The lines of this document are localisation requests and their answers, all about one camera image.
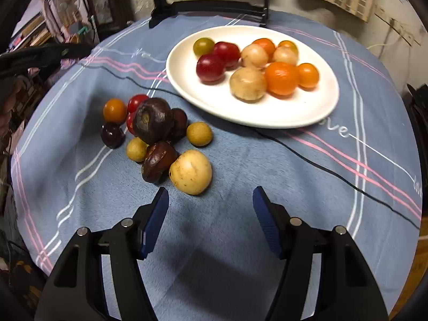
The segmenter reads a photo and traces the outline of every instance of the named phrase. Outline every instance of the white plate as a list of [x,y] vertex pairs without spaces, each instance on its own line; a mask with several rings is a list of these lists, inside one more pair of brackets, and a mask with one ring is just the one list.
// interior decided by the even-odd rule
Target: white plate
[[[206,85],[196,75],[196,56],[193,43],[201,37],[215,42],[237,44],[242,50],[254,40],[270,38],[276,45],[291,40],[299,49],[299,64],[314,64],[320,72],[320,81],[311,91],[297,87],[287,99],[278,99],[268,93],[258,102],[248,104],[230,93],[229,78],[218,84]],[[339,101],[339,85],[333,70],[312,48],[280,32],[257,26],[219,26],[199,31],[180,41],[168,55],[166,73],[174,88],[195,106],[231,122],[261,128],[296,128],[318,122],[328,116]]]

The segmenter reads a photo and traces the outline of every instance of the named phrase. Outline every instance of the orange fruit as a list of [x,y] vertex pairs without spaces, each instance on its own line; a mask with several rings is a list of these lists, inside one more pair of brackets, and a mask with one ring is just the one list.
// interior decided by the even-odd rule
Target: orange fruit
[[269,59],[272,58],[273,54],[275,53],[275,50],[277,49],[272,40],[268,38],[259,38],[255,40],[253,44],[258,44],[262,46],[267,55],[269,55]]
[[120,99],[110,99],[103,109],[103,116],[106,122],[121,124],[126,119],[126,105]]
[[303,63],[297,66],[299,72],[299,85],[304,88],[314,88],[319,80],[320,74],[318,69],[309,63]]
[[284,62],[271,63],[265,70],[267,89],[277,95],[290,95],[299,83],[296,66]]
[[299,50],[297,49],[297,46],[293,41],[289,41],[289,40],[281,41],[278,44],[278,47],[287,47],[291,49],[295,55],[299,56]]

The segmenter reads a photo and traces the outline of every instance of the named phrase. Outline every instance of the blue tablecloth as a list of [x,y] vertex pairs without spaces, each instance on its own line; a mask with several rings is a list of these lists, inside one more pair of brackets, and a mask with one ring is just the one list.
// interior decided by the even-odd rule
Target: blue tablecloth
[[[151,88],[150,96],[183,108],[191,121],[206,121],[215,137],[203,149],[213,165],[207,192],[193,197],[169,180],[164,183],[170,208],[154,252],[140,262],[159,320],[264,318],[284,261],[269,251],[252,207],[252,191],[259,185],[313,227],[345,225],[390,311],[414,256],[422,192],[412,127],[384,66],[344,35],[272,12],[269,28],[306,43],[328,62],[339,81],[340,100],[319,124],[263,132],[390,204],[407,220],[283,146],[156,90],[174,90],[165,61],[177,42],[210,27],[254,22],[243,15],[179,15],[154,29],[147,23],[110,37],[74,65],[42,100],[19,142],[12,161],[18,225],[37,265],[49,273],[77,228],[110,228],[153,199],[158,187],[142,180],[140,167],[126,157],[126,144],[110,150],[99,135],[104,103],[147,93],[140,84]],[[176,148],[193,147],[182,139]],[[303,316],[314,310],[319,261],[315,256]],[[108,306],[118,318],[110,265],[104,263]]]

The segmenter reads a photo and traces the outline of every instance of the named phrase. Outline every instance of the green cherry tomato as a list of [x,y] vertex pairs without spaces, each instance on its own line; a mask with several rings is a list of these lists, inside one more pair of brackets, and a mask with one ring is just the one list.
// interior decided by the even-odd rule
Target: green cherry tomato
[[214,48],[214,41],[208,37],[202,37],[193,44],[193,52],[199,58],[201,55],[209,54]]

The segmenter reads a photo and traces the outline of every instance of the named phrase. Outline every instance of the plate rim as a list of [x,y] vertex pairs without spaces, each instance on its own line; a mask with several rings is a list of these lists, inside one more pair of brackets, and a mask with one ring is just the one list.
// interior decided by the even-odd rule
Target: plate rim
[[290,37],[292,40],[296,40],[299,42],[302,42],[303,44],[305,44],[306,46],[308,46],[313,52],[315,52],[316,54],[318,54],[322,60],[325,61],[325,63],[327,64],[327,66],[330,68],[333,76],[334,76],[334,81],[336,83],[337,86],[337,97],[335,99],[334,104],[332,105],[332,108],[330,110],[328,110],[327,113],[323,113],[323,114],[319,114],[318,116],[315,116],[311,119],[306,119],[303,121],[299,121],[298,123],[284,123],[284,122],[267,122],[267,121],[248,121],[246,119],[239,119],[236,117],[232,117],[229,116],[225,113],[222,113],[222,111],[218,111],[213,109],[212,107],[210,107],[209,105],[205,104],[204,102],[196,99],[195,97],[193,97],[192,95],[188,94],[184,89],[182,89],[180,87],[180,85],[178,85],[178,83],[173,79],[172,76],[170,76],[170,61],[171,61],[171,54],[175,51],[176,48],[178,48],[185,40],[187,40],[189,37],[192,37],[194,35],[197,35],[199,33],[204,33],[207,30],[212,30],[212,29],[224,29],[224,28],[259,28],[259,26],[254,26],[254,25],[221,25],[221,26],[214,26],[212,28],[208,28],[208,29],[204,29],[204,30],[200,30],[198,32],[194,32],[193,34],[190,34],[188,36],[186,36],[185,38],[183,38],[180,42],[178,42],[173,49],[170,51],[170,53],[168,54],[168,57],[166,58],[166,74],[168,76],[168,80],[171,82],[171,85],[174,87],[174,89],[188,102],[190,102],[191,104],[195,105],[196,107],[216,116],[216,117],[220,117],[226,121],[229,122],[233,122],[233,123],[238,123],[241,125],[245,125],[247,127],[256,127],[256,128],[267,128],[267,129],[290,129],[290,128],[298,128],[298,127],[306,127],[312,124],[315,124],[319,121],[321,121],[322,119],[326,118],[329,114],[331,114],[331,112],[333,112],[333,110],[336,108],[337,103],[339,102],[339,97],[340,97],[340,88],[339,88],[339,82],[337,80],[337,77],[333,71],[333,69],[331,68],[331,66],[328,64],[328,62],[318,53],[316,52],[312,47],[308,46],[307,44],[305,44],[304,42],[295,39],[294,37],[288,35],[288,34],[284,34],[283,32],[279,32],[277,30],[272,30],[269,29],[272,32],[278,33],[278,34],[282,34],[282,35],[286,35],[287,37]]

